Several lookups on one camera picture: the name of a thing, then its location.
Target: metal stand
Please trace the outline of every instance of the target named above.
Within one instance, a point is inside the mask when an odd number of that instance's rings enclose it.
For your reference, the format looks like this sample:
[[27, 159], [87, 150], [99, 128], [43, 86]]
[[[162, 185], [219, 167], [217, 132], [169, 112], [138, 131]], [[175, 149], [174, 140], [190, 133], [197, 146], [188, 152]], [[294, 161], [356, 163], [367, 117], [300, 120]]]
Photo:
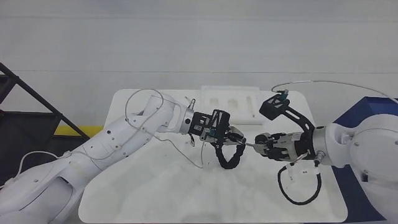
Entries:
[[3, 63], [0, 63], [0, 71], [3, 72], [2, 79], [7, 79], [5, 82], [6, 86], [3, 90], [0, 89], [0, 103], [8, 93], [12, 90], [14, 85], [19, 85], [22, 89], [32, 95], [38, 102], [42, 103], [48, 110], [53, 112], [57, 117], [65, 122], [65, 124], [69, 125], [73, 130], [75, 130], [80, 136], [82, 136], [85, 140], [89, 140], [90, 137], [87, 136], [81, 129], [79, 129], [75, 124], [73, 124], [67, 117], [65, 117], [61, 112], [59, 112], [55, 107], [53, 107], [48, 101], [46, 101], [43, 97], [41, 97], [33, 88], [31, 88], [28, 84], [26, 84], [23, 80], [21, 80], [15, 73], [9, 70]]

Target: robotic arm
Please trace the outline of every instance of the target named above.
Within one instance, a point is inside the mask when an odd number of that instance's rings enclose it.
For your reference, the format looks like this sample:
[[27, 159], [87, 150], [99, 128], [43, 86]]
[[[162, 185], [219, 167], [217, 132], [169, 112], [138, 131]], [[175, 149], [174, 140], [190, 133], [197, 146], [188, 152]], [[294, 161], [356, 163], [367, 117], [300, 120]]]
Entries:
[[[289, 107], [288, 91], [263, 102], [260, 113], [273, 120], [288, 117], [302, 129], [299, 133], [263, 133], [256, 137], [253, 148], [264, 157], [294, 165], [301, 159], [339, 168], [350, 165], [373, 207], [392, 223], [398, 223], [398, 116], [379, 114], [368, 117], [355, 128], [338, 124], [314, 127], [302, 114]], [[290, 202], [305, 205], [316, 199], [322, 181], [318, 170], [318, 188], [305, 202], [295, 202], [280, 189]]]
[[[169, 124], [174, 108], [180, 116]], [[109, 166], [148, 143], [156, 132], [200, 136], [207, 142], [231, 142], [229, 114], [215, 110], [214, 118], [154, 93], [143, 112], [127, 114], [60, 159], [33, 167], [10, 179], [0, 191], [0, 224], [59, 224], [69, 216], [84, 188]]]

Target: white table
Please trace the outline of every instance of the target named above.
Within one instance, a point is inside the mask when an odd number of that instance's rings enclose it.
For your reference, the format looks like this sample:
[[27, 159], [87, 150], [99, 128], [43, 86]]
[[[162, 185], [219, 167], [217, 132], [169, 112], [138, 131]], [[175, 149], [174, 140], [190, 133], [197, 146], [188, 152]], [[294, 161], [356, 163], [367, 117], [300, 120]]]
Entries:
[[[127, 98], [136, 90], [119, 90], [113, 97], [105, 126], [123, 116]], [[161, 90], [184, 103], [184, 96], [197, 99], [200, 90]], [[151, 91], [138, 93], [128, 111], [138, 112]], [[260, 104], [272, 96], [261, 92]], [[291, 91], [290, 106], [313, 121], [304, 96]], [[266, 121], [262, 126], [237, 126], [248, 142], [259, 133], [300, 131], [284, 116]], [[159, 134], [200, 164], [201, 144], [191, 147], [189, 137]], [[223, 148], [233, 154], [234, 147]], [[204, 169], [198, 169], [181, 156], [170, 143], [152, 140], [125, 160], [111, 166], [86, 187], [79, 207], [79, 217], [86, 223], [293, 223], [342, 222], [347, 208], [331, 167], [321, 166], [322, 190], [309, 205], [289, 203], [277, 185], [277, 172], [284, 165], [266, 159], [250, 147], [233, 170], [220, 167], [213, 147], [203, 151]], [[303, 161], [294, 167], [294, 180], [282, 175], [287, 193], [295, 200], [313, 195], [317, 180], [313, 163]]]

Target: yellow floor line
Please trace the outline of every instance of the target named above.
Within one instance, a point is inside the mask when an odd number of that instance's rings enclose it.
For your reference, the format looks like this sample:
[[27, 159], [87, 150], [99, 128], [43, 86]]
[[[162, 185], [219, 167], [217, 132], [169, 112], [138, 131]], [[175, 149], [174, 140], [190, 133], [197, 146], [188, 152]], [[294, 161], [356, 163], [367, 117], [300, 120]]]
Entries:
[[[78, 126], [85, 134], [89, 137], [95, 136], [95, 134], [99, 133], [103, 127], [102, 126]], [[79, 136], [77, 132], [75, 132], [69, 126], [59, 126], [55, 131], [55, 135], [66, 135], [66, 136]]]

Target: grey floor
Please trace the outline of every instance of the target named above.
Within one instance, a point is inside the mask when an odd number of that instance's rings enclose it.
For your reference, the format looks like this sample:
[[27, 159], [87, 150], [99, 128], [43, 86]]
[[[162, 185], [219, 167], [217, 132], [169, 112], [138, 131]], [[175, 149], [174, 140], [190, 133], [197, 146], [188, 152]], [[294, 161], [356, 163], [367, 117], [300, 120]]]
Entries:
[[[79, 125], [121, 88], [330, 79], [398, 96], [398, 0], [0, 0], [1, 61]], [[366, 90], [296, 85], [317, 124]], [[41, 110], [21, 90], [6, 110]]]

